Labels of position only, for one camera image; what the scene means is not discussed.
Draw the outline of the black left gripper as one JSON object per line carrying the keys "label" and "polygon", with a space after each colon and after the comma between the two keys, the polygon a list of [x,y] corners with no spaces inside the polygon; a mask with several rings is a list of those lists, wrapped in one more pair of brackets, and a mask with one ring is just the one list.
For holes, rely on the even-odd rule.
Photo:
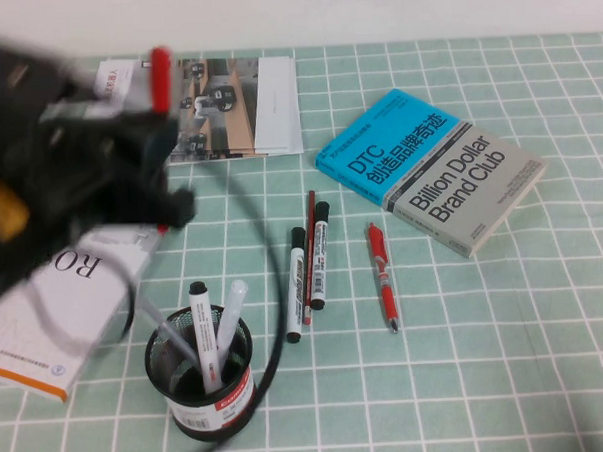
{"label": "black left gripper", "polygon": [[48,219],[182,228],[194,218],[194,193],[170,192],[162,181],[178,144],[175,116],[150,110],[104,119],[58,117],[41,130],[49,164],[43,176]]}

